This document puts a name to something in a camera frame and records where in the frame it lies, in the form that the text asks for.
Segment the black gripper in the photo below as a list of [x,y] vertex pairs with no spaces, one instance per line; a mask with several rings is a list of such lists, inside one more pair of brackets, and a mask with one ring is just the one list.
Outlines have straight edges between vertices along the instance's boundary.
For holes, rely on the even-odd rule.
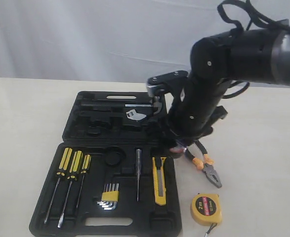
[[163,134],[159,136],[159,144],[165,148],[178,146],[176,140],[192,142],[213,133],[213,125],[224,119],[228,112],[223,106],[211,104],[191,107],[188,111],[176,111],[171,108],[163,121]]

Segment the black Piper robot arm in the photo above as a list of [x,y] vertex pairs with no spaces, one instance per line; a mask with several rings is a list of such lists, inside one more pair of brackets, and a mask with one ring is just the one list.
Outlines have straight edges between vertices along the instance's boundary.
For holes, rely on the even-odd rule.
[[219,105],[233,81],[290,86],[290,33],[279,29],[228,32],[196,42],[191,71],[168,80],[173,102],[163,134],[183,146],[212,133],[227,115]]

